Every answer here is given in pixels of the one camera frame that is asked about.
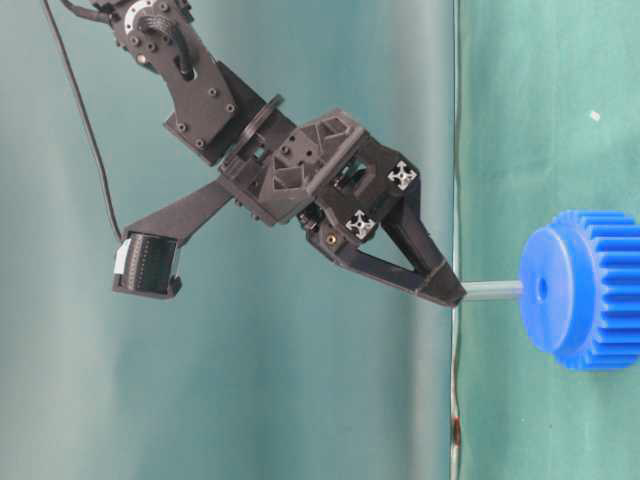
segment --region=robotic arm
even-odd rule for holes
[[[449,307],[464,297],[420,220],[420,172],[347,113],[296,126],[278,109],[282,97],[266,102],[213,58],[187,0],[93,0],[95,11],[62,1],[108,24],[138,65],[162,76],[175,109],[165,128],[219,166],[216,181],[124,229],[115,291],[174,297],[180,250],[235,198],[268,226],[297,218],[307,241],[342,268]],[[380,227],[413,271],[360,250]]]

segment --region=green backdrop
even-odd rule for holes
[[[162,81],[53,3],[121,223],[212,179],[162,128]],[[294,120],[341,106],[421,165],[449,250],[451,2],[191,3],[212,52]],[[175,301],[110,292],[116,246],[39,2],[0,6],[0,478],[445,478],[447,312],[337,270],[296,225],[227,207]]]
[[[461,3],[463,275],[514,279],[556,213],[640,213],[640,5]],[[564,370],[515,303],[465,306],[461,330],[463,479],[639,477],[638,367]]]

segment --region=hole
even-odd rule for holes
[[[264,147],[258,147],[256,148],[256,151],[253,153],[253,155],[254,157],[256,157],[256,160],[261,160],[265,152],[266,150],[264,149]]]
[[[353,193],[366,173],[367,165],[356,157],[344,166],[335,178],[333,185],[343,193]]]
[[[547,285],[547,281],[544,278],[538,280],[538,286],[536,290],[538,303],[545,302],[547,300],[547,296],[549,295],[549,286]]]

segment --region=white label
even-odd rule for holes
[[[124,267],[127,263],[127,255],[129,254],[129,246],[131,246],[130,238],[125,240],[122,246],[116,252],[116,266],[113,269],[113,273],[115,275],[124,274]]]

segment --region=gear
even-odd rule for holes
[[[525,246],[520,301],[529,337],[573,370],[640,355],[640,226],[620,212],[567,211]]]

